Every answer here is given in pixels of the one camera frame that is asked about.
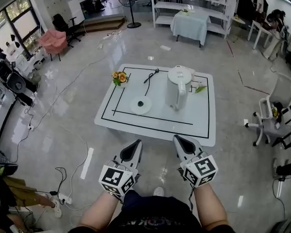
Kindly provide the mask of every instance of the office chair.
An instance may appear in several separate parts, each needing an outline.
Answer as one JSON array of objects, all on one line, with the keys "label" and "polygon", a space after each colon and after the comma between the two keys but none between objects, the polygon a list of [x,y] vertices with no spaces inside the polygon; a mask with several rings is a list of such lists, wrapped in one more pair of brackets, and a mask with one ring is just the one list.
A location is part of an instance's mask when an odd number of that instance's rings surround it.
[{"label": "office chair", "polygon": [[69,27],[68,24],[65,22],[65,20],[63,19],[63,17],[60,14],[56,14],[53,17],[53,25],[55,26],[55,28],[58,31],[61,32],[66,32],[66,36],[67,36],[67,42],[68,42],[68,46],[72,47],[72,45],[70,45],[70,42],[73,40],[78,40],[79,42],[81,42],[80,39],[77,38],[77,36],[75,35],[75,32],[79,29],[79,25],[75,25],[74,24],[74,18],[71,18],[69,21],[72,21],[72,27]]},{"label": "office chair", "polygon": [[[288,112],[290,114],[290,120],[284,123],[284,118],[282,115],[282,122],[280,127],[277,129],[276,124],[277,120],[273,116],[272,105],[275,102],[282,104],[283,109],[280,111],[282,114]],[[266,144],[270,143],[270,136],[275,136],[277,138],[282,138],[290,133],[291,131],[291,109],[289,104],[291,102],[291,79],[281,73],[277,73],[277,82],[270,95],[265,99],[259,101],[260,113],[254,112],[253,116],[258,117],[259,123],[246,123],[245,127],[258,128],[260,129],[260,134],[256,142],[253,143],[253,146],[259,145],[263,134],[266,135],[267,140]]]}]

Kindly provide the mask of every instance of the white tablecloth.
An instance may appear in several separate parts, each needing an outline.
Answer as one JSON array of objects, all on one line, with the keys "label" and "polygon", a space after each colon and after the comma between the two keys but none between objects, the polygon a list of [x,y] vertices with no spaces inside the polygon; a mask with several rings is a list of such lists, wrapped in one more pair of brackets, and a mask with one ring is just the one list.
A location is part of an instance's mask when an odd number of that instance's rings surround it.
[{"label": "white tablecloth", "polygon": [[180,11],[175,15],[170,28],[174,36],[181,35],[193,40],[198,40],[201,45],[204,45],[207,35],[208,19],[209,16],[204,13],[189,12],[188,15],[185,15]]}]

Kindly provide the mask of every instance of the white electric kettle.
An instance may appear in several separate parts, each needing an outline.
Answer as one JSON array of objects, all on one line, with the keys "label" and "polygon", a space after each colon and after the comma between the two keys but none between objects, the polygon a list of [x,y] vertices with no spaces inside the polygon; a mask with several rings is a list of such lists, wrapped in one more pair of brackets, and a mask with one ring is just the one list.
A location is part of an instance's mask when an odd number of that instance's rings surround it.
[{"label": "white electric kettle", "polygon": [[182,66],[176,66],[168,71],[165,98],[167,105],[174,108],[176,111],[185,106],[190,90],[191,79],[191,72]]}]

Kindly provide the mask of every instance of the pink chair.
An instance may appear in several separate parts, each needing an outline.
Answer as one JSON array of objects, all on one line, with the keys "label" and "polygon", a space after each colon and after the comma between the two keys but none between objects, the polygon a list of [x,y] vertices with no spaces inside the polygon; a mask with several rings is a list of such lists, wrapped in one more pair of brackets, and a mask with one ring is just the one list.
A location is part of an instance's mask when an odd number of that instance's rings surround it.
[{"label": "pink chair", "polygon": [[61,61],[59,54],[68,46],[66,33],[54,29],[47,30],[45,34],[38,39],[38,42],[45,48],[47,54],[50,54],[52,61],[52,54],[58,54],[59,61]]}]

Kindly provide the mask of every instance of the wooden step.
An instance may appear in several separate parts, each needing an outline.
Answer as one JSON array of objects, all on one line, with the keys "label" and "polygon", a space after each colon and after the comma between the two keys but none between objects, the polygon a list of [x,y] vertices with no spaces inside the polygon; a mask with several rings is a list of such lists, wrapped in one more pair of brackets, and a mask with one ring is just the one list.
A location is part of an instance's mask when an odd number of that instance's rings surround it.
[{"label": "wooden step", "polygon": [[[91,24],[85,24],[85,30],[86,32],[96,32],[96,31],[103,31],[103,30],[117,30],[119,29],[125,22],[124,17],[122,17],[121,20],[115,20],[115,21],[105,21],[105,22],[99,22],[99,23],[91,23]],[[80,27],[79,30],[76,33],[85,33],[84,27]]]}]

